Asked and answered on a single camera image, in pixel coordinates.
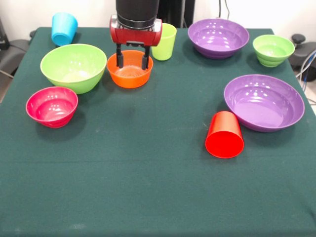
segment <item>black knob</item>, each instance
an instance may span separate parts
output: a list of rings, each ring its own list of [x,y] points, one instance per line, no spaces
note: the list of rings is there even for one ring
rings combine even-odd
[[[300,44],[300,43],[303,43],[306,40],[306,38],[304,35],[294,34],[294,35],[292,35],[292,40],[294,43]]]

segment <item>lime green bowl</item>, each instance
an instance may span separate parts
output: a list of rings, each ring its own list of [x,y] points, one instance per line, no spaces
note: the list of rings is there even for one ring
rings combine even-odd
[[[259,62],[270,68],[283,63],[295,50],[290,40],[276,35],[259,36],[252,45]]]
[[[99,48],[89,44],[69,44],[46,54],[40,70],[54,85],[83,94],[99,82],[106,63],[107,56]]]

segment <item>pink bowl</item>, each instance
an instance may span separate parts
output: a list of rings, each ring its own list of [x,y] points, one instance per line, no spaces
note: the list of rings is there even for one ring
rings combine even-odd
[[[78,106],[77,94],[66,87],[47,87],[26,102],[26,112],[36,122],[51,128],[65,126]]]

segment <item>plastic bowl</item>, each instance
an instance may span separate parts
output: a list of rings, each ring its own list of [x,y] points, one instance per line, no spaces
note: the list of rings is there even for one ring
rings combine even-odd
[[[266,75],[244,75],[229,82],[224,98],[246,127],[274,132],[297,123],[304,114],[301,95],[282,80]]]
[[[295,50],[290,40],[275,35],[258,36],[252,45],[259,62],[270,68],[283,63]]]
[[[188,35],[196,50],[212,59],[231,57],[249,41],[249,32],[243,26],[220,18],[195,22]]]
[[[54,85],[83,94],[99,82],[106,63],[107,57],[99,48],[89,44],[69,44],[46,54],[40,70]]]
[[[154,62],[149,57],[148,69],[142,69],[142,58],[144,52],[137,50],[122,51],[124,56],[124,65],[122,68],[117,67],[116,53],[113,54],[107,64],[108,71],[112,80],[118,86],[124,88],[137,88],[144,85],[152,72]]]
[[[66,87],[47,87],[34,93],[26,102],[26,113],[36,122],[51,128],[65,126],[73,117],[78,97]]]

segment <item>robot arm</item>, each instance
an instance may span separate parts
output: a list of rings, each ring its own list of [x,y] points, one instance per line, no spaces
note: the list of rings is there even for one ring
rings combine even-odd
[[[157,19],[159,0],[116,0],[117,15],[110,20],[110,33],[117,44],[117,67],[123,67],[121,45],[145,49],[142,69],[148,68],[151,46],[157,46],[162,31],[162,21]]]

